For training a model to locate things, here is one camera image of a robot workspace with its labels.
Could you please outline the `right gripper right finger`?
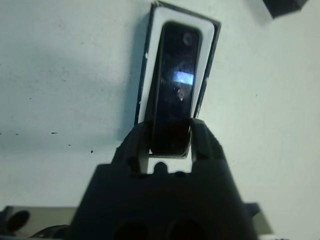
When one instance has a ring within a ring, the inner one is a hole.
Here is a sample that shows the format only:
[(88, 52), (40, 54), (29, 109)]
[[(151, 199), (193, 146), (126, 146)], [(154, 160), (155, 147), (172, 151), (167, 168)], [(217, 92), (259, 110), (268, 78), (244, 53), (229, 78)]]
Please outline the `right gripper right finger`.
[(224, 160), (224, 150), (203, 120), (192, 118), (191, 130), (191, 160), (200, 161)]

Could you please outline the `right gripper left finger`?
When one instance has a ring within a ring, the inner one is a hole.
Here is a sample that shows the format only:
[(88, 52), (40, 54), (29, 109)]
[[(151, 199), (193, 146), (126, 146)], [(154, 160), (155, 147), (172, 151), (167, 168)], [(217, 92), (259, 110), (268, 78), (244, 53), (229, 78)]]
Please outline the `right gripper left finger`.
[(125, 167), (132, 174), (146, 174), (148, 171), (150, 141), (150, 123), (141, 122), (136, 124), (116, 149), (113, 165)]

